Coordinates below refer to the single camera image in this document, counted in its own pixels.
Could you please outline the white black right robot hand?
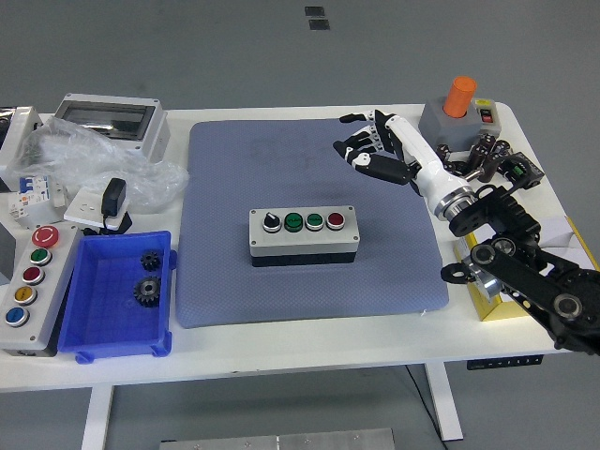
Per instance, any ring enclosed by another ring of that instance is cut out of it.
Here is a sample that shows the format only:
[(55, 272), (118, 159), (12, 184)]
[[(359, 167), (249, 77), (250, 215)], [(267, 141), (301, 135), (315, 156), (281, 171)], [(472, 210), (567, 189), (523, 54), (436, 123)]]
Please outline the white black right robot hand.
[(345, 141), (334, 142), (337, 153), (356, 171), (386, 182), (415, 185), (435, 215), (451, 203), (473, 197), (469, 182), (448, 172), (434, 149), (407, 119), (379, 110), (350, 113), (343, 124), (366, 125)]

